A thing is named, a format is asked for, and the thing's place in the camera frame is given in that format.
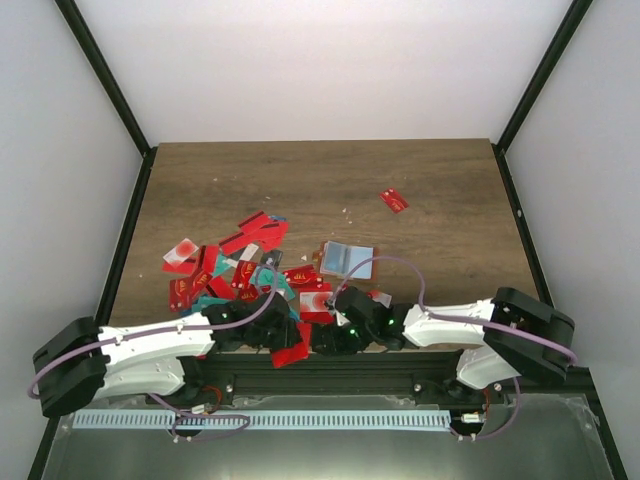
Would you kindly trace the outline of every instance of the red card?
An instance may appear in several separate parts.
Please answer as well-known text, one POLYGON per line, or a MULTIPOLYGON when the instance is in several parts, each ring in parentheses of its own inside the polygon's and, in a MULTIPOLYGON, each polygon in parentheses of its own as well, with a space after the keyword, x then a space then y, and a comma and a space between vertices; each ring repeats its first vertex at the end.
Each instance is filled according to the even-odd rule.
POLYGON ((169 281, 169 310, 181 312, 191 308, 191 280, 176 278, 169 281))
POLYGON ((251 243, 251 236, 245 235, 243 232, 237 232, 233 235, 228 236, 224 240, 221 240, 218 245, 220 245, 220 249, 222 253, 229 256, 234 252, 237 252, 241 248, 246 247, 251 243))
POLYGON ((189 277, 191 280, 191 301, 195 300, 209 284, 213 277, 199 268, 189 277))
POLYGON ((167 273, 179 273, 180 275, 191 275, 196 269, 196 259, 187 258, 180 265, 171 265, 164 262, 162 264, 162 271, 167 273))
POLYGON ((291 288, 301 288, 322 282, 322 279, 318 277, 318 273, 314 270, 313 265, 292 268, 282 273, 291 288))
POLYGON ((240 230, 244 233, 252 233, 267 223, 271 223, 271 219, 267 217, 262 210, 260 210, 248 218, 245 218, 238 224, 238 227, 240 227, 240 230))
POLYGON ((220 248, 217 245, 204 245, 200 247, 198 258, 196 260, 196 267, 201 268, 207 273, 213 273, 216 269, 219 250, 220 248))
POLYGON ((409 206, 407 201, 402 198, 402 195, 400 195, 393 188, 387 188, 379 196, 384 201, 384 203, 386 203, 389 208, 393 210, 393 213, 400 213, 402 210, 409 206))
POLYGON ((212 296, 218 298, 226 298, 227 300, 235 300, 236 293, 231 290, 231 287, 225 282, 222 277, 214 277, 209 281, 206 288, 207 292, 212 293, 212 296))
POLYGON ((238 292, 238 300, 242 300, 243 302, 251 303, 254 300, 257 300, 260 296, 258 290, 255 285, 248 284, 242 290, 238 292))
POLYGON ((162 258, 164 258, 165 262, 169 265, 176 267, 196 253, 197 250, 198 246, 188 238, 185 238, 162 258))
POLYGON ((231 280, 231 287, 243 289, 249 285, 251 283, 251 275, 253 275, 257 266, 258 264, 255 262, 240 260, 233 275, 233 280, 231 280))
POLYGON ((322 323, 322 324, 330 324, 336 321, 333 315, 329 312, 316 312, 316 313, 307 313, 304 318, 302 314, 300 314, 300 320, 305 323, 322 323))
POLYGON ((273 352, 271 354, 271 361, 275 368, 284 367, 290 365, 298 360, 304 360, 309 357, 309 344, 311 343, 311 324, 296 323, 296 327, 300 332, 302 341, 296 343, 291 348, 285 348, 273 352))
POLYGON ((325 305, 331 295, 331 291, 300 291, 300 320, 316 323, 333 322, 333 315, 325 305))
POLYGON ((330 283, 325 283, 322 281, 322 277, 318 277, 317 283, 309 283, 304 287, 300 287, 298 289, 299 293, 314 293, 314 292, 331 292, 333 287, 330 283))

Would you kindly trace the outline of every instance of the wooden tabletop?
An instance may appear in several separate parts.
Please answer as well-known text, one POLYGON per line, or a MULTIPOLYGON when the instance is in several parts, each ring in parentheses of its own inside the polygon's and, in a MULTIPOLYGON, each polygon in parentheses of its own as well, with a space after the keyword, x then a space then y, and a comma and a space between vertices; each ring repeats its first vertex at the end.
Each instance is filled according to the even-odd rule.
MULTIPOLYGON (((183 238, 216 244, 257 210, 286 217, 281 269, 326 240, 378 247, 413 262, 426 303, 469 303, 535 288, 487 140, 176 143, 158 149, 118 289, 111 326, 177 317, 162 256, 183 238), (378 197, 409 203, 394 214, 378 197)), ((406 266, 378 265, 377 288, 415 302, 406 266)))

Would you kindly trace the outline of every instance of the purple cable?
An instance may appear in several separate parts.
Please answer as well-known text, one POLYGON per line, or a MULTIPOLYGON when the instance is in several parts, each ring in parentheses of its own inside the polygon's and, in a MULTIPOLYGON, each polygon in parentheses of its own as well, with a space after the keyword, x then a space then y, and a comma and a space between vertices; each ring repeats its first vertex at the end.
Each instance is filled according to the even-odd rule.
POLYGON ((233 430, 230 430, 228 432, 222 432, 216 435, 209 435, 206 437, 191 437, 191 441, 192 442, 205 442, 205 441, 209 441, 209 440, 216 440, 219 438, 227 438, 227 437, 231 437, 237 433, 242 432, 244 429, 246 429, 249 426, 250 423, 250 418, 246 415, 240 415, 240 414, 221 414, 221 415, 205 415, 202 413, 192 413, 192 412, 188 412, 188 411, 184 411, 184 410, 180 410, 176 407, 174 407, 173 405, 171 405, 170 403, 168 403, 167 401, 165 401, 160 395, 156 395, 155 393, 149 393, 148 394, 149 397, 151 397, 153 400, 155 400, 161 407, 166 408, 167 410, 171 410, 172 412, 174 412, 177 416, 176 416, 176 421, 173 422, 173 425, 171 426, 171 434, 174 436, 174 438, 178 438, 178 434, 176 432, 176 428, 180 425, 181 422, 181 418, 199 418, 199 419, 203 419, 203 420, 244 420, 244 423, 242 425, 240 425, 238 428, 234 428, 233 430))
MULTIPOLYGON (((498 435, 500 435, 502 432, 504 432, 507 428, 509 428, 513 422, 516 419, 516 416, 518 415, 518 412, 520 411, 520 399, 521 399, 521 395, 520 395, 520 383, 518 383, 518 379, 513 377, 513 386, 516 389, 516 406, 513 409, 513 413, 511 414, 511 416, 509 417, 509 420, 507 420, 503 426, 501 426, 499 429, 491 432, 491 433, 487 433, 486 435, 482 435, 482 436, 477 436, 476 440, 489 440, 491 438, 497 437, 498 435)), ((453 433, 456 437, 460 438, 463 437, 463 435, 459 434, 458 432, 456 432, 454 430, 453 427, 449 427, 449 430, 451 431, 451 433, 453 433)))
POLYGON ((418 270, 418 267, 416 267, 410 261, 405 260, 404 258, 392 257, 389 255, 381 255, 377 257, 368 258, 367 260, 363 260, 358 265, 353 267, 349 273, 347 273, 342 283, 340 283, 335 293, 329 299, 329 303, 332 305, 334 304, 335 299, 338 296, 338 293, 342 290, 342 287, 351 279, 351 276, 360 267, 362 267, 363 265, 366 265, 369 262, 373 262, 374 260, 393 260, 396 262, 404 263, 405 265, 411 267, 413 271, 416 272, 416 274, 418 275, 418 278, 420 279, 420 293, 418 294, 418 305, 420 306, 420 309, 424 313, 428 314, 429 317, 433 318, 434 320, 444 320, 447 322, 455 322, 455 323, 468 323, 470 325, 479 325, 481 327, 499 330, 501 332, 508 333, 510 335, 515 335, 516 337, 524 338, 525 340, 529 340, 531 342, 537 343, 544 347, 560 352, 561 354, 565 355, 569 359, 569 365, 575 365, 578 362, 578 357, 576 356, 576 354, 573 353, 567 347, 560 345, 559 343, 552 342, 551 340, 547 340, 546 338, 538 337, 537 335, 533 335, 529 332, 524 332, 522 330, 517 330, 515 328, 511 328, 506 325, 501 325, 499 323, 493 323, 486 320, 477 320, 471 317, 463 317, 463 316, 456 316, 456 315, 442 315, 439 313, 432 312, 431 310, 429 310, 428 307, 424 305, 424 296, 427 289, 424 276, 422 275, 422 273, 420 273, 420 270, 418 270))
MULTIPOLYGON (((232 323, 224 323, 222 325, 186 325, 182 328, 183 331, 194 331, 194 330, 228 330, 230 328, 241 327, 242 325, 246 325, 249 322, 253 322, 256 318, 262 315, 271 301, 273 297, 276 295, 276 290, 278 288, 278 272, 271 265, 261 265, 261 267, 256 271, 256 287, 257 287, 257 278, 263 268, 268 268, 273 272, 273 284, 271 285, 271 291, 269 292, 269 296, 264 304, 258 308, 253 314, 249 315, 247 318, 243 318, 242 320, 238 320, 232 323)), ((153 330, 147 330, 144 332, 136 332, 130 333, 128 335, 123 335, 120 342, 126 342, 128 340, 135 340, 136 338, 148 337, 150 335, 158 335, 161 333, 172 333, 176 331, 176 327, 160 327, 155 328, 153 330)), ((109 338, 107 340, 101 340, 98 342, 93 342, 88 345, 84 345, 82 347, 76 348, 75 350, 71 350, 70 352, 61 355, 50 363, 46 364, 42 369, 36 373, 35 377, 31 381, 29 385, 29 389, 27 390, 27 395, 29 398, 33 398, 34 400, 39 400, 40 395, 35 392, 35 388, 38 385, 38 382, 42 380, 42 378, 49 373, 54 368, 62 365, 64 362, 71 360, 72 358, 77 357, 78 355, 82 355, 83 353, 90 352, 92 350, 105 347, 107 345, 113 345, 118 343, 118 339, 116 337, 109 338)))

